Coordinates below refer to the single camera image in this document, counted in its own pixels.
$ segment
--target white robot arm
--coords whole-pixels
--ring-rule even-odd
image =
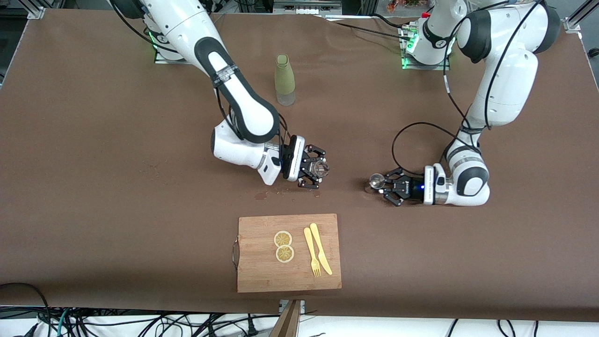
[[[256,169],[267,185],[282,172],[300,187],[319,188],[328,174],[325,151],[306,146],[301,136],[288,145],[272,141],[280,135],[277,110],[248,84],[198,0],[108,1],[130,19],[143,18],[164,58],[184,59],[208,75],[219,105],[220,94],[226,98],[229,114],[212,132],[215,157]]]
[[[458,46],[474,63],[485,61],[485,74],[457,139],[444,152],[451,176],[446,176],[439,163],[426,166],[423,178],[407,177],[400,168],[384,176],[373,175],[371,186],[396,206],[404,199],[428,205],[478,206],[487,202],[489,171],[479,148],[480,134],[487,127],[508,124],[520,114],[536,76],[539,62],[535,54],[555,42],[560,27],[555,10],[544,1],[506,2],[477,1],[477,5],[492,9],[466,15],[463,0],[439,0],[430,18],[417,22],[418,41],[409,52],[419,62],[441,63],[453,38],[452,29],[463,19],[457,31]]]

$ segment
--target wooden cutting board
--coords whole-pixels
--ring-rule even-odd
[[[320,266],[320,277],[314,277],[310,267],[310,251],[304,237],[304,228],[318,225],[322,248],[331,266],[332,275]],[[274,236],[279,231],[292,236],[294,257],[287,263],[277,260]],[[302,291],[341,288],[339,235],[337,214],[253,216],[239,218],[239,262],[237,292]],[[318,258],[314,241],[314,253]]]

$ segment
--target brown table cover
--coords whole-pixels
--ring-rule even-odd
[[[114,13],[47,10],[0,91],[0,282],[35,284],[51,306],[276,312],[295,296],[321,315],[599,320],[599,96],[576,35],[539,55],[520,117],[481,137],[486,205],[395,208],[364,182],[394,168],[403,126],[457,129],[441,73],[402,70],[395,39],[317,17],[226,15],[216,26],[290,131],[326,149],[321,190],[266,186],[215,159],[222,118],[208,78],[155,65]],[[279,53],[295,72],[290,107],[276,104]],[[462,108],[483,69],[453,56]],[[414,128],[397,154],[419,170],[449,140]],[[343,289],[237,294],[237,219],[302,213],[338,214]],[[23,288],[0,302],[39,300]]]

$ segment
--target plastic knife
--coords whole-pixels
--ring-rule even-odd
[[[318,260],[322,267],[325,269],[326,273],[329,275],[333,274],[331,267],[329,267],[329,261],[326,260],[325,251],[322,249],[322,242],[320,242],[320,233],[318,233],[318,226],[315,223],[310,224],[310,230],[312,231],[312,236],[314,236],[314,240],[316,241],[316,245],[318,246]]]

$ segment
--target plastic bottle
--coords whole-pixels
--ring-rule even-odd
[[[285,54],[277,56],[277,68],[274,71],[274,89],[277,101],[282,106],[290,106],[295,102],[295,77],[291,69],[289,57]]]

